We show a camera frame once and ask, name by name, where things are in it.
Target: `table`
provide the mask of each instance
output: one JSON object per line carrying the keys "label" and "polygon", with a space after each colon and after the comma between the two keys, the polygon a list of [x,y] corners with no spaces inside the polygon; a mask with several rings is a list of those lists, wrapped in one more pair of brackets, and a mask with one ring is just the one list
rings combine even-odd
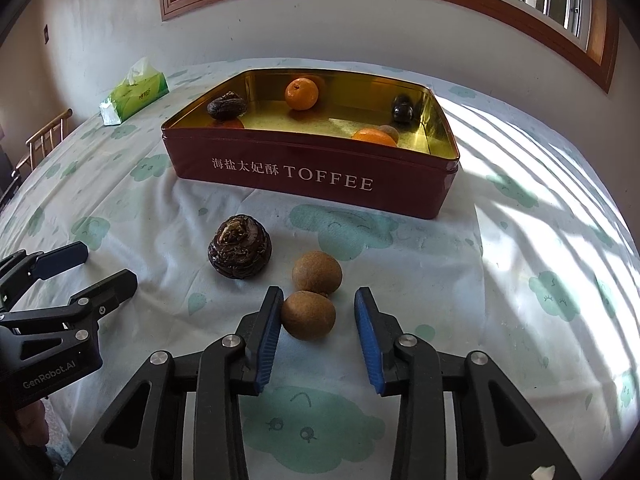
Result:
{"label": "table", "polygon": [[[161,123],[225,79],[273,66],[430,86],[462,165],[437,219],[178,179]],[[336,325],[315,343],[283,331],[265,394],[242,404],[253,478],[388,479],[398,399],[377,397],[367,380],[353,319],[360,286],[437,350],[491,355],[581,476],[600,477],[638,423],[640,267],[622,216],[574,146],[503,102],[383,66],[247,59],[167,76],[170,94],[121,126],[102,126],[96,115],[76,129],[0,216],[1,256],[74,240],[90,248],[84,266],[38,282],[17,309],[66,304],[125,267],[138,276],[135,297],[100,322],[102,369],[51,396],[72,446],[149,354],[200,351],[233,332],[269,285],[291,293],[293,262],[321,249],[344,271],[332,297]],[[244,282],[207,261],[217,227],[238,213],[257,218],[273,240],[266,270]],[[449,424],[451,413],[449,399]],[[277,436],[274,418],[284,424]],[[451,434],[448,442],[453,478]]]}

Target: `white wall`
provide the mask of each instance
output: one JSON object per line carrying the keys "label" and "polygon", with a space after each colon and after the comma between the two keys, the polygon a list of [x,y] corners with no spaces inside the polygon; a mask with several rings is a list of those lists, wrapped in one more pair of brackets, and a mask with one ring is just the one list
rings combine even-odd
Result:
{"label": "white wall", "polygon": [[[596,169],[640,239],[633,186],[640,182],[640,49],[625,27],[607,95],[519,31],[436,0],[227,0],[168,22],[160,20],[159,0],[34,0],[29,10],[0,49],[0,122],[7,137],[33,128],[20,127],[28,121],[19,107],[6,108],[2,67],[10,66],[15,77],[30,66],[31,54],[17,46],[31,41],[31,34],[41,37],[45,23],[51,40],[42,47],[44,70],[55,83],[53,98],[73,108],[76,120],[94,114],[144,55],[167,73],[243,57],[383,64],[490,94],[562,133]],[[48,102],[50,90],[34,89],[32,79],[13,92]],[[32,111],[30,123],[41,110]],[[50,115],[47,110],[38,120],[45,123]],[[14,155],[13,141],[2,145]]]}

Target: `metal screw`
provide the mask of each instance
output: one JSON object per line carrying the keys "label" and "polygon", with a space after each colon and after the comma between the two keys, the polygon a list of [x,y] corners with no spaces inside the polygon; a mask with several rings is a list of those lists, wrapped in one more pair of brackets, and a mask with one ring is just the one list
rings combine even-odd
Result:
{"label": "metal screw", "polygon": [[163,365],[166,360],[169,358],[169,354],[167,354],[167,352],[154,352],[153,354],[151,354],[151,364],[153,365]]}
{"label": "metal screw", "polygon": [[241,342],[242,342],[241,337],[236,334],[225,335],[222,338],[222,346],[225,346],[227,348],[234,348],[238,346]]}
{"label": "metal screw", "polygon": [[482,366],[489,362],[489,358],[484,352],[473,352],[471,354],[471,362]]}
{"label": "metal screw", "polygon": [[402,334],[399,338],[398,338],[398,343],[400,344],[400,346],[416,346],[418,344],[418,340],[416,339],[415,335],[411,335],[411,334]]}

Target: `tissue pack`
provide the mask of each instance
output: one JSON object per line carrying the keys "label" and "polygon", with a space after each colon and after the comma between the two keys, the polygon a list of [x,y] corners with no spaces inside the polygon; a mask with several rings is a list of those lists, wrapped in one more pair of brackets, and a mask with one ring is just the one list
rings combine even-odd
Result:
{"label": "tissue pack", "polygon": [[100,103],[105,126],[122,124],[145,106],[169,93],[162,72],[151,66],[146,57],[139,60],[108,97]]}

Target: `red tin box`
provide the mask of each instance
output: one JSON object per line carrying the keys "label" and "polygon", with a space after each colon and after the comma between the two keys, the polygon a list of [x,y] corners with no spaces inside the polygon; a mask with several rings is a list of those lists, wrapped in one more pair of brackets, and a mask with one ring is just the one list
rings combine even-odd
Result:
{"label": "red tin box", "polygon": [[[312,79],[319,98],[296,112],[287,85]],[[233,91],[247,100],[244,129],[215,126],[207,104]],[[407,95],[413,123],[392,123],[392,104]],[[398,147],[352,140],[365,126],[392,124]],[[418,218],[434,218],[460,153],[428,88],[334,70],[248,70],[213,88],[162,125],[162,140],[181,178],[322,198]]]}

